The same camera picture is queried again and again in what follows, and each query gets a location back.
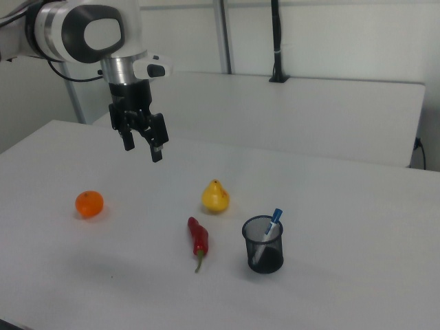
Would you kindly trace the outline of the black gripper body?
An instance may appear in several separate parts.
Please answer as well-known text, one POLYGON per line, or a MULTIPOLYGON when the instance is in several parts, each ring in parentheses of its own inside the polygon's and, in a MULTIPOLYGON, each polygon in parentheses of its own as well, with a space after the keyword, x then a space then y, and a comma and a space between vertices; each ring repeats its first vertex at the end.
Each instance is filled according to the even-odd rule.
POLYGON ((150 116, 152 103, 149 80, 117 85, 109 83, 112 103, 109 105, 110 116, 118 116, 119 113, 129 111, 137 113, 141 111, 143 116, 150 116))

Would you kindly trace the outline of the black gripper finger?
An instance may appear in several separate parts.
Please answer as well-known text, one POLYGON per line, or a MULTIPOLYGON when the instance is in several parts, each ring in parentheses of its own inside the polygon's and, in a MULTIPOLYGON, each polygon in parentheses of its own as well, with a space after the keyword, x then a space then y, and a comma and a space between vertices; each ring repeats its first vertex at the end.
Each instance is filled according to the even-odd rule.
POLYGON ((124 149, 130 151, 135 148, 131 127, 127 122, 124 112, 114 104, 109 105, 109 115, 113 130, 117 131, 122 138, 124 149))
POLYGON ((162 149, 169 141, 164 116, 139 109, 137 112, 137 131, 148 142, 151 159, 154 163, 162 160, 162 149))

